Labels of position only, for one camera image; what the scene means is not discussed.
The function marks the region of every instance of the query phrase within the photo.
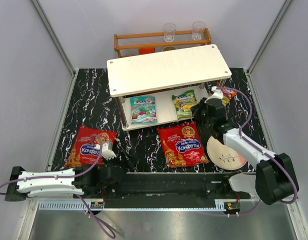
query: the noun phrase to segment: white robotic arm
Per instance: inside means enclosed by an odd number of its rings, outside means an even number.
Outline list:
[[[95,150],[100,150],[100,145],[95,146]],[[107,141],[102,144],[101,155],[106,160],[116,158],[112,151],[112,143]],[[32,197],[60,197],[70,196],[73,194],[83,195],[84,191],[75,182],[79,168],[65,169],[51,172],[28,172],[20,167],[15,168],[15,176],[22,181],[17,182],[17,193]]]
[[[231,190],[257,194],[268,205],[294,194],[294,188],[298,191],[290,157],[284,153],[269,151],[243,133],[240,134],[240,129],[226,119],[226,110],[221,101],[222,91],[217,87],[213,87],[212,91],[212,96],[203,98],[198,105],[191,108],[193,117],[208,122],[215,139],[238,152],[256,169],[255,175],[234,173],[228,179]]]

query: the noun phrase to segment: red candy bag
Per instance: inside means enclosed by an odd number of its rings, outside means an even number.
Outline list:
[[[189,167],[209,162],[195,123],[157,130],[169,167]]]
[[[236,91],[232,91],[232,90],[229,90],[229,89],[222,89],[221,90],[223,92],[223,99],[222,99],[222,103],[224,106],[226,106],[229,101],[231,101],[231,99],[237,94]]]
[[[67,167],[79,167],[84,164],[93,164],[95,162],[99,150],[96,150],[90,143],[90,136],[92,134],[97,134],[103,143],[109,141],[114,144],[117,132],[91,129],[82,125],[79,129],[70,157],[66,162]],[[95,137],[93,141],[95,144],[99,144],[98,138]],[[100,158],[98,163],[101,164],[102,162],[103,159]]]

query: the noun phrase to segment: candy package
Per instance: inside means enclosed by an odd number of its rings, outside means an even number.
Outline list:
[[[132,124],[157,123],[154,96],[131,97],[130,105],[132,111]]]
[[[196,123],[157,130],[169,167],[194,166],[209,162]]]
[[[223,92],[223,99],[222,99],[222,103],[224,106],[226,106],[229,101],[237,94],[236,91],[232,91],[232,90],[229,90],[229,89],[222,89],[221,90]]]
[[[178,119],[186,119],[192,117],[190,108],[197,104],[194,90],[188,90],[181,95],[172,96],[174,105],[176,107],[176,114]]]
[[[79,129],[76,142],[72,148],[69,159],[65,166],[69,168],[80,167],[84,164],[93,164],[98,157],[99,150],[96,150],[90,143],[90,136],[97,134],[103,143],[111,142],[114,144],[116,138],[115,131],[103,131],[91,129],[82,125]],[[99,144],[98,138],[94,138],[94,143]],[[100,158],[98,163],[102,163],[103,159]]]

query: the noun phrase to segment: white tabletop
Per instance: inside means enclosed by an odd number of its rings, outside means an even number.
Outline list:
[[[109,91],[120,97],[226,79],[231,72],[214,44],[107,61]]]

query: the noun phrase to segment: lower shelf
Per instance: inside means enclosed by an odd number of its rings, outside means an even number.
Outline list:
[[[143,96],[154,96],[156,101],[156,116],[157,123],[153,124],[131,124],[131,107],[130,107],[130,97],[125,98],[125,102],[123,103],[123,109],[125,112],[125,116],[127,119],[128,127],[123,127],[124,131],[130,131],[135,129],[142,129],[152,126],[157,126],[161,124],[178,122],[180,120],[177,119],[175,105],[172,100],[172,95],[180,95],[188,90],[193,89],[195,91],[195,96],[197,101],[200,101],[201,98],[207,98],[208,93],[206,89],[200,89],[199,86],[190,86],[184,87],[182,89],[172,89],[168,91],[150,93]]]

